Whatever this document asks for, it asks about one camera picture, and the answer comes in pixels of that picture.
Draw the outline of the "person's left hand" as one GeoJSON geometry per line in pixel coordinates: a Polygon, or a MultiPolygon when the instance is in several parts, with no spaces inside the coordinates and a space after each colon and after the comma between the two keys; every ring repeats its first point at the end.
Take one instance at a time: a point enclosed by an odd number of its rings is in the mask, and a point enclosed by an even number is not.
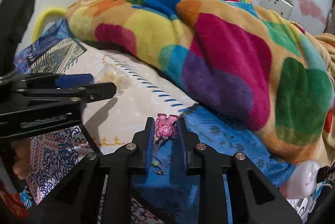
{"type": "Polygon", "coordinates": [[[14,141],[11,146],[15,152],[13,172],[20,180],[25,180],[30,175],[31,140],[14,141]]]}

